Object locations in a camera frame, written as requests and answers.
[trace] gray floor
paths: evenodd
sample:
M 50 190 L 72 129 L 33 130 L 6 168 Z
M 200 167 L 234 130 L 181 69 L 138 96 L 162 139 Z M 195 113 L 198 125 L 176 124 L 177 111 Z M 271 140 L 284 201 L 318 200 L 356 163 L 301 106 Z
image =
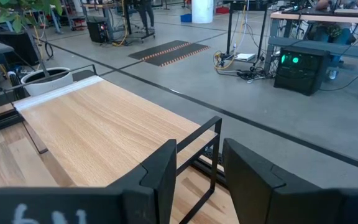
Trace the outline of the gray floor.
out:
M 253 121 L 279 129 L 319 146 L 332 149 L 358 159 L 358 80 L 339 91 L 318 91 L 313 96 L 303 96 L 273 87 L 272 80 L 257 80 L 247 84 L 237 77 L 218 75 L 213 68 L 213 54 L 225 51 L 227 15 L 217 15 L 210 24 L 185 24 L 180 15 L 188 13 L 180 6 L 166 11 L 155 11 L 156 38 L 143 44 L 134 42 L 129 47 L 100 46 L 92 43 L 87 30 L 72 32 L 63 28 L 64 34 L 46 30 L 54 47 L 55 58 L 48 67 L 75 68 L 95 63 L 98 73 L 111 72 L 104 77 L 156 104 L 159 104 L 194 122 L 202 124 L 214 115 L 223 118 L 223 137 L 233 138 L 266 157 L 277 165 L 321 187 L 358 187 L 358 168 L 333 159 L 319 152 L 300 146 L 266 131 L 225 116 L 132 76 L 178 91 L 192 98 L 220 107 Z M 233 17 L 233 29 L 237 15 Z M 248 23 L 259 43 L 263 12 L 250 12 Z M 131 18 L 140 25 L 138 15 Z M 241 16 L 237 32 L 241 26 Z M 246 30 L 239 52 L 256 53 L 250 30 Z M 128 55 L 173 40 L 199 42 L 211 48 L 165 67 L 156 67 Z M 345 62 L 358 66 L 358 60 L 345 58 Z M 233 63 L 230 70 L 247 68 L 243 63 Z M 325 83 L 324 88 L 337 88 L 354 78 L 354 74 L 341 73 L 338 79 Z

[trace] black equipment box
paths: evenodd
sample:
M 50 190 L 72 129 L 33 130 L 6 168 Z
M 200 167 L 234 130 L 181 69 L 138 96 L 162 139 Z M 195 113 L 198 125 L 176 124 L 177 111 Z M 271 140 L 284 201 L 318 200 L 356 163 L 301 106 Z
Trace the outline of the black equipment box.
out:
M 330 52 L 285 47 L 280 53 L 274 87 L 297 91 L 306 96 L 319 90 L 331 61 Z
M 94 19 L 87 21 L 86 25 L 88 26 L 89 36 L 93 42 L 105 43 L 109 40 L 107 34 L 108 27 L 105 20 L 94 17 Z
M 39 60 L 31 44 L 30 38 L 25 32 L 0 32 L 0 42 L 13 47 L 14 52 L 4 53 L 6 62 L 16 65 L 38 65 Z

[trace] light wood surface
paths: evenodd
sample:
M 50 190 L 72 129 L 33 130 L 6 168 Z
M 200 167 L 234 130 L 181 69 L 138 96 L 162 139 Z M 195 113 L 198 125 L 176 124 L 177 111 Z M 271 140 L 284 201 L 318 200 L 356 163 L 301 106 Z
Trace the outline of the light wood surface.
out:
M 273 12 L 270 15 L 271 19 L 293 19 L 298 20 L 299 15 L 296 14 L 282 14 L 281 12 Z M 301 15 L 301 20 L 307 21 L 321 21 L 321 22 L 352 22 L 358 24 L 358 17 L 342 17 L 342 16 L 312 16 L 307 14 Z
M 32 138 L 36 138 L 33 131 L 29 130 L 29 132 Z M 22 151 L 20 154 L 15 151 L 18 146 Z M 50 152 L 42 155 L 36 153 L 23 124 L 16 124 L 0 131 L 0 187 L 31 185 L 44 187 L 76 186 Z M 206 192 L 208 187 L 209 179 L 197 170 L 189 167 L 183 171 L 177 177 L 170 223 L 178 223 Z M 217 185 L 215 193 L 201 207 L 190 223 L 238 223 L 229 192 Z
M 105 80 L 20 112 L 80 186 L 107 186 L 168 139 L 180 142 L 199 128 Z M 214 136 L 208 131 L 182 150 L 178 166 Z

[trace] black computer case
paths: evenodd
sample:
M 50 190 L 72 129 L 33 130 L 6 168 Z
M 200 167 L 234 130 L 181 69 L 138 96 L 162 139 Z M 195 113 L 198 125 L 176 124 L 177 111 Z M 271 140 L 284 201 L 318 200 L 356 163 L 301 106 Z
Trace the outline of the black computer case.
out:
M 319 90 L 326 77 L 330 52 L 302 47 L 280 51 L 274 87 L 286 88 L 310 96 Z

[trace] yellow cable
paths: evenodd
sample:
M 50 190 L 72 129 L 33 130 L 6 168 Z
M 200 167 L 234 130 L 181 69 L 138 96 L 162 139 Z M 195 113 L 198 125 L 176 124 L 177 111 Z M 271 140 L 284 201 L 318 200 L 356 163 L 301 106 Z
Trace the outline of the yellow cable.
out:
M 125 36 L 124 36 L 123 40 L 121 41 L 121 43 L 119 43 L 118 45 L 115 43 L 112 43 L 116 47 L 121 46 L 122 43 L 124 43 L 124 41 L 128 35 L 128 27 L 127 27 L 127 23 L 126 23 L 125 10 L 124 10 L 124 0 L 121 0 L 121 6 L 122 6 L 122 15 L 124 16 L 123 20 L 124 20 L 124 27 L 125 27 Z
M 37 42 L 38 42 L 37 47 L 38 47 L 38 49 L 40 51 L 40 54 L 41 54 L 41 60 L 43 60 L 44 59 L 44 53 L 42 52 L 42 47 L 39 47 L 39 45 L 41 43 L 40 43 L 40 37 L 38 36 L 38 31 L 37 31 L 36 26 L 34 26 L 34 31 L 35 31 L 35 36 L 37 37 Z M 37 70 L 40 69 L 40 65 L 41 65 L 41 62 L 38 64 Z
M 243 28 L 243 22 L 244 22 L 245 15 L 246 15 L 246 3 L 244 3 L 244 8 L 242 9 L 241 28 L 240 28 L 239 34 L 242 34 L 242 28 Z M 237 35 L 237 37 L 236 37 L 236 49 L 234 49 L 233 56 L 232 56 L 230 63 L 228 65 L 226 65 L 225 67 L 217 67 L 216 65 L 214 65 L 215 69 L 218 69 L 218 70 L 226 69 L 233 63 L 234 57 L 236 56 L 236 52 L 239 47 L 239 46 L 237 46 L 238 38 L 239 38 L 239 35 Z

